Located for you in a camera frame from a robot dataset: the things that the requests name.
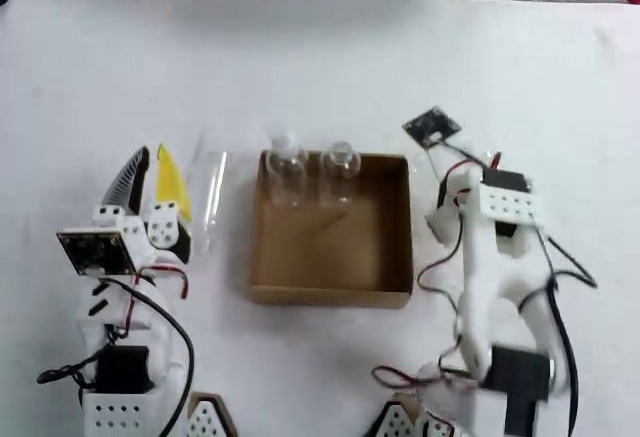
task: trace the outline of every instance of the white servo bracket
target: white servo bracket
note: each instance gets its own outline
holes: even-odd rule
[[[544,209],[542,199],[534,194],[478,185],[480,212],[490,219],[542,228]]]
[[[178,204],[174,200],[154,204],[149,215],[149,240],[157,249],[170,249],[178,242]]]

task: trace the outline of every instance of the wire cable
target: wire cable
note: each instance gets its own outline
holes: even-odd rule
[[[569,387],[571,389],[571,397],[569,401],[569,437],[571,437],[576,424],[576,418],[578,416],[578,402],[580,393],[580,384],[578,381],[578,366],[576,364],[576,359],[573,353],[573,347],[571,345],[569,333],[567,332],[567,329],[564,325],[562,316],[560,315],[560,309],[558,308],[558,303],[556,302],[555,292],[558,289],[556,271],[553,268],[553,263],[551,261],[551,257],[549,256],[547,246],[545,245],[544,239],[542,238],[542,235],[540,234],[540,231],[538,229],[536,229],[536,235],[538,236],[538,240],[540,241],[540,245],[542,246],[542,251],[544,252],[545,259],[547,260],[547,264],[549,265],[550,274],[547,280],[545,292],[547,294],[547,300],[549,301],[549,309],[551,310],[551,315],[553,316],[556,328],[558,330],[558,333],[560,334],[560,341],[562,342],[562,348],[564,349],[565,357],[567,359]]]
[[[450,261],[458,253],[458,250],[460,250],[460,245],[462,244],[463,228],[464,228],[464,224],[463,224],[462,216],[460,216],[460,230],[458,231],[458,239],[456,240],[456,245],[454,245],[453,249],[451,249],[451,252],[449,252],[449,254],[442,257],[441,259],[438,259],[435,262],[432,262],[429,265],[426,265],[425,267],[423,267],[422,270],[420,270],[420,272],[418,272],[418,275],[416,276],[416,283],[418,284],[418,287],[420,287],[422,290],[426,290],[427,292],[434,292],[436,294],[444,295],[449,301],[449,303],[451,304],[451,307],[453,308],[453,311],[456,314],[458,313],[458,306],[456,305],[455,300],[453,299],[451,294],[444,289],[439,289],[438,287],[433,287],[431,285],[424,284],[422,282],[422,278],[429,270],[433,269],[434,267],[437,267],[438,265],[441,265],[441,264],[444,264],[445,262]]]
[[[596,282],[596,279],[593,278],[593,276],[587,271],[587,269],[585,269],[580,264],[580,262],[578,262],[575,259],[575,257],[573,257],[571,254],[569,254],[569,252],[567,252],[553,237],[547,236],[547,240],[549,241],[549,243],[551,245],[553,245],[556,248],[556,250],[558,252],[560,252],[562,255],[564,255],[567,258],[567,260],[569,260],[569,262],[571,262],[573,265],[575,265],[576,269],[578,269],[580,272],[582,272],[582,276],[584,278],[581,278],[579,280],[584,282],[589,287],[593,287],[593,288],[597,288],[598,287],[598,283]]]
[[[187,353],[189,356],[189,366],[187,369],[187,379],[184,384],[184,390],[182,391],[182,395],[180,396],[178,405],[176,405],[176,408],[173,414],[171,415],[171,417],[167,421],[167,424],[165,425],[164,429],[162,430],[162,432],[160,432],[160,435],[159,435],[159,437],[167,437],[171,432],[171,430],[173,429],[173,427],[175,426],[178,419],[180,418],[180,414],[182,413],[182,410],[184,409],[184,406],[187,403],[189,392],[191,391],[191,383],[193,382],[193,368],[195,363],[194,362],[195,351],[193,349],[193,343],[191,342],[191,338],[189,337],[189,334],[187,334],[187,332],[184,330],[184,328],[182,328],[182,326],[178,323],[178,321],[169,312],[164,310],[162,307],[160,307],[160,305],[158,305],[156,302],[151,300],[146,295],[142,294],[141,292],[138,292],[135,289],[132,289],[127,284],[120,282],[119,280],[112,279],[110,277],[101,278],[100,282],[103,282],[105,284],[115,284],[120,288],[122,288],[122,290],[127,292],[132,297],[135,297],[136,300],[139,300],[143,304],[151,307],[154,311],[160,314],[160,316],[164,318],[176,330],[176,332],[178,332],[178,334],[180,334],[180,337],[182,337],[185,345],[187,346]]]
[[[488,165],[485,164],[482,160],[480,160],[478,157],[476,157],[475,155],[467,152],[464,149],[461,149],[460,147],[457,147],[453,144],[450,144],[449,142],[447,142],[446,140],[440,140],[438,142],[438,144],[442,144],[445,147],[451,149],[451,150],[455,150],[456,152],[458,152],[460,155],[462,155],[463,157],[466,157],[469,160],[472,160],[473,162],[475,162],[476,164],[478,164],[479,166],[481,166],[482,168],[487,168]]]

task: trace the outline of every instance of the white plastic part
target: white plastic part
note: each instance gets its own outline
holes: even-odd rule
[[[120,227],[124,217],[124,209],[119,205],[96,205],[91,221],[96,227]]]
[[[480,211],[487,217],[511,224],[542,228],[543,210],[540,197],[526,192],[478,186]]]
[[[157,437],[178,404],[186,379],[180,365],[172,365],[165,382],[146,394],[83,395],[85,437]],[[186,426],[186,409],[169,433],[182,437]]]
[[[376,437],[411,437],[413,431],[413,422],[402,405],[394,404],[387,409]]]
[[[491,367],[491,307],[499,298],[518,305],[531,292],[546,285],[549,268],[535,227],[518,226],[511,252],[499,248],[496,221],[481,208],[482,170],[468,169],[465,179],[465,188],[470,191],[464,209],[465,285],[460,297],[458,330],[462,335],[462,357],[474,378],[482,381]],[[543,298],[533,298],[522,317],[538,350],[556,363],[552,392],[563,392],[568,385],[567,365],[549,305]]]
[[[178,204],[175,201],[156,203],[149,215],[148,235],[158,249],[170,249],[178,242]]]
[[[460,437],[455,426],[436,415],[425,412],[416,421],[416,437]]]
[[[126,436],[159,433],[161,402],[153,395],[91,394],[83,397],[84,435]]]
[[[227,437],[221,417],[211,402],[200,401],[187,423],[187,437]]]

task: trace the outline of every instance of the bottle cap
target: bottle cap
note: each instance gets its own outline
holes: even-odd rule
[[[285,157],[295,157],[300,152],[300,145],[296,137],[290,132],[272,137],[271,148]]]
[[[329,155],[336,164],[349,164],[353,159],[353,148],[349,142],[336,142],[329,149]]]

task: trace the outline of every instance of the cardboard box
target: cardboard box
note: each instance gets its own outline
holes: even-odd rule
[[[268,304],[399,309],[413,288],[409,167],[402,156],[362,155],[347,213],[318,204],[318,161],[311,152],[306,202],[278,209],[269,198],[266,152],[256,190],[249,293]]]

